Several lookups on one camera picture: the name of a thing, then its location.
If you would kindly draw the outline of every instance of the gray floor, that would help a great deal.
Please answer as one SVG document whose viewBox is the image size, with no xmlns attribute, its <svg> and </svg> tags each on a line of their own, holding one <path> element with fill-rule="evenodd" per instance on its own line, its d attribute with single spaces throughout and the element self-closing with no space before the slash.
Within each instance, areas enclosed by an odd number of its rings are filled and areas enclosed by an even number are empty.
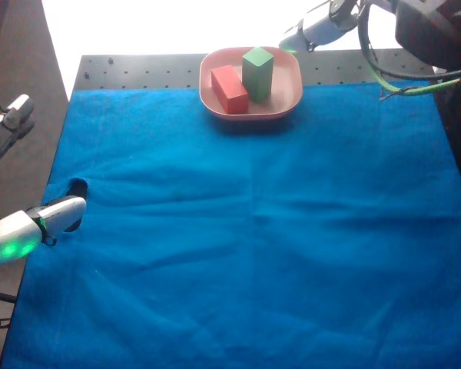
<svg viewBox="0 0 461 369">
<path fill-rule="evenodd" d="M 0 218 L 40 203 L 68 106 L 41 0 L 10 0 L 0 32 L 0 101 L 20 94 L 35 101 L 36 126 L 0 161 Z M 24 264 L 0 267 L 0 292 L 17 293 Z M 0 302 L 0 317 L 12 308 Z"/>
</svg>

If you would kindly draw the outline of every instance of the green cable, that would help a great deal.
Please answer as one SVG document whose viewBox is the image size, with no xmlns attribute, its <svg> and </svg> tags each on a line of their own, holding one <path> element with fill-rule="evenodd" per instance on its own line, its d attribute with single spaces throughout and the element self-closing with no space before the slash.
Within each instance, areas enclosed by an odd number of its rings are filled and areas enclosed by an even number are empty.
<svg viewBox="0 0 461 369">
<path fill-rule="evenodd" d="M 401 88 L 395 87 L 391 85 L 388 81 L 382 78 L 377 71 L 372 68 L 370 64 L 367 64 L 369 67 L 370 72 L 372 73 L 373 77 L 376 79 L 377 83 L 383 86 L 384 89 L 390 92 L 398 92 Z M 452 81 L 438 83 L 436 85 L 426 86 L 426 87 L 419 87 L 419 88 L 411 88 L 410 90 L 406 90 L 405 92 L 401 93 L 402 96 L 418 96 L 418 95 L 426 95 L 432 94 L 433 92 L 443 91 L 448 88 L 453 87 L 456 83 L 461 85 L 461 81 L 458 79 L 453 79 Z"/>
</svg>

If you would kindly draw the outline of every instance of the green block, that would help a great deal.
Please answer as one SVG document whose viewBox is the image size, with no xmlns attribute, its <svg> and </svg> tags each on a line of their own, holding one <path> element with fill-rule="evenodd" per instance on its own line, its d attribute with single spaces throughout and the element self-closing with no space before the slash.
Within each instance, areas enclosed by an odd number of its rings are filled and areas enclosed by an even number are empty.
<svg viewBox="0 0 461 369">
<path fill-rule="evenodd" d="M 271 93 L 274 56 L 262 48 L 254 48 L 243 56 L 243 85 L 249 99 L 262 102 Z"/>
</svg>

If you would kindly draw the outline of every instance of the pink plate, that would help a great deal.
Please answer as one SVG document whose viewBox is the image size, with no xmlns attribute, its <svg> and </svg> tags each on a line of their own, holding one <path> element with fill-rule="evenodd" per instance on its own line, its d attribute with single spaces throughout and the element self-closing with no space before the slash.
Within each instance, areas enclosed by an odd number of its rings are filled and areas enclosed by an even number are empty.
<svg viewBox="0 0 461 369">
<path fill-rule="evenodd" d="M 279 48 L 263 47 L 274 56 L 271 96 L 263 103 L 249 102 L 247 114 L 226 114 L 211 87 L 211 70 L 233 65 L 242 76 L 243 55 L 252 48 L 223 48 L 205 57 L 200 66 L 200 98 L 213 115 L 229 121 L 277 119 L 289 113 L 302 98 L 302 79 L 295 57 Z"/>
</svg>

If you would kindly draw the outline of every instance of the blue tablecloth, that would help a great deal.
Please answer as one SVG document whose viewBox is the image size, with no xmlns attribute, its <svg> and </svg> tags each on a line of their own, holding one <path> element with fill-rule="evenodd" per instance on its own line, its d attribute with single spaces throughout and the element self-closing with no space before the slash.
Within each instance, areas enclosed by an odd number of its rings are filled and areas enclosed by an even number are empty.
<svg viewBox="0 0 461 369">
<path fill-rule="evenodd" d="M 379 93 L 238 134 L 196 90 L 75 92 L 45 200 L 83 178 L 88 211 L 2 367 L 461 369 L 461 178 L 433 98 Z"/>
</svg>

